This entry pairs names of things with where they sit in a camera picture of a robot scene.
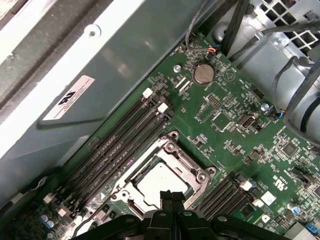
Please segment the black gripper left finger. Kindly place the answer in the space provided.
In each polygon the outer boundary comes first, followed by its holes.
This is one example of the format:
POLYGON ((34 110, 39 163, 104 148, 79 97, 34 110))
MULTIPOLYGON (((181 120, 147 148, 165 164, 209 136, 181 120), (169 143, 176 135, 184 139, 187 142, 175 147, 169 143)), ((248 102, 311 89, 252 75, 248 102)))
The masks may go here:
POLYGON ((170 240, 173 228, 172 192, 160 192, 160 210, 146 213, 143 220, 125 214, 76 236, 75 240, 170 240))

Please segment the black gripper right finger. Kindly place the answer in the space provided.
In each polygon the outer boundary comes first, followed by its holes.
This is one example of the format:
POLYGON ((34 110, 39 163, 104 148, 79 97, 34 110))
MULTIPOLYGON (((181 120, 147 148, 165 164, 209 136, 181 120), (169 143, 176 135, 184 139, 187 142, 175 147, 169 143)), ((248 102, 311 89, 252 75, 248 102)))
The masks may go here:
POLYGON ((186 210, 185 196, 173 192, 177 204, 177 225, 183 240, 284 240, 285 237, 229 215, 216 215, 211 220, 186 210))

